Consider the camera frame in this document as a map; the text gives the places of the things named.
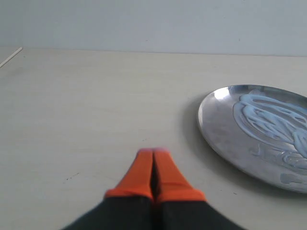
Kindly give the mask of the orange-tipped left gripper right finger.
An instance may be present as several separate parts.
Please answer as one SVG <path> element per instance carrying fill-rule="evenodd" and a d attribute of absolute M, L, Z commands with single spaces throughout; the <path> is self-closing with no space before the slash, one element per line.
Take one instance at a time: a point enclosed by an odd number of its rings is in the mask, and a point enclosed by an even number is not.
<path fill-rule="evenodd" d="M 202 191 L 195 189 L 181 174 L 171 154 L 153 151 L 157 177 L 156 204 L 164 230 L 242 230 L 210 206 Z"/>

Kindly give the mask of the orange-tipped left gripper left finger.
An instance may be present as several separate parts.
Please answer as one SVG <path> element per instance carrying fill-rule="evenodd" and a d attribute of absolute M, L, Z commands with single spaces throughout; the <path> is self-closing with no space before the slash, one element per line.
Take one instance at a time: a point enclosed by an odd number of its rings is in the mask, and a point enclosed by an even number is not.
<path fill-rule="evenodd" d="M 151 230 L 153 151 L 137 152 L 118 185 L 106 191 L 103 201 L 64 227 L 65 230 Z"/>

